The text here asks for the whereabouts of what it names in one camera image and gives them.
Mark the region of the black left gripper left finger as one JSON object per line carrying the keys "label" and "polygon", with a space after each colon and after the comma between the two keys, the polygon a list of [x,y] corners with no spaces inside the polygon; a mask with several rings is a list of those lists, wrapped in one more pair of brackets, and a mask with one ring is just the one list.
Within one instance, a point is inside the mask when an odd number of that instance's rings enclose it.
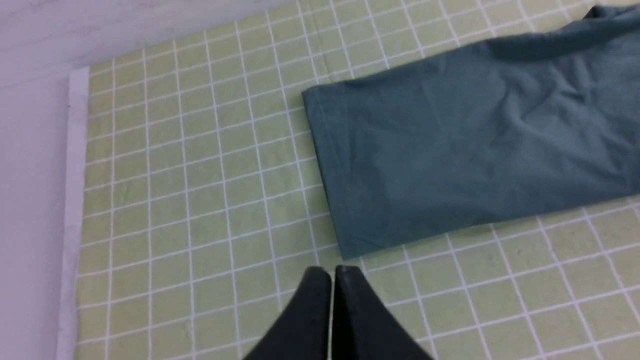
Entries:
{"label": "black left gripper left finger", "polygon": [[297,290],[246,360],[326,360],[332,296],[330,275],[308,267]]}

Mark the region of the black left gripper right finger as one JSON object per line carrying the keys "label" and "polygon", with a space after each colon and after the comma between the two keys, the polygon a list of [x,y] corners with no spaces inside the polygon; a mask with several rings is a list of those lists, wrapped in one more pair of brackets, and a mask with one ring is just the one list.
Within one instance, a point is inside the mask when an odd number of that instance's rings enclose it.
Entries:
{"label": "black left gripper right finger", "polygon": [[334,269],[333,360],[432,360],[386,308],[358,266]]}

